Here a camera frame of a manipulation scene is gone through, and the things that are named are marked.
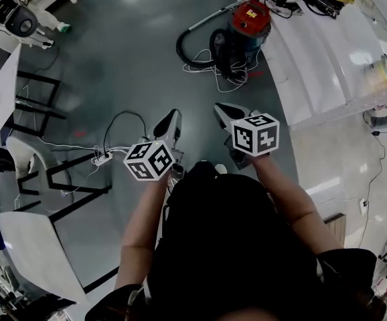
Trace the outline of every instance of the black hose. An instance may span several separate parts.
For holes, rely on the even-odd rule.
[[[185,39],[186,35],[189,34],[190,31],[191,31],[190,29],[187,29],[177,38],[177,43],[175,44],[175,50],[176,50],[177,54],[179,55],[179,57],[181,58],[181,60],[183,62],[185,62],[187,65],[189,65],[191,67],[205,69],[205,68],[213,66],[214,60],[204,62],[204,63],[198,63],[198,62],[191,61],[189,58],[186,57],[185,53],[183,52],[182,43],[183,43],[183,40]]]

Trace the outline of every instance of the white box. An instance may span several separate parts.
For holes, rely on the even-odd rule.
[[[175,163],[164,140],[133,145],[124,163],[138,181],[158,181]]]
[[[253,157],[279,148],[280,122],[264,113],[234,120],[232,125],[232,146]]]

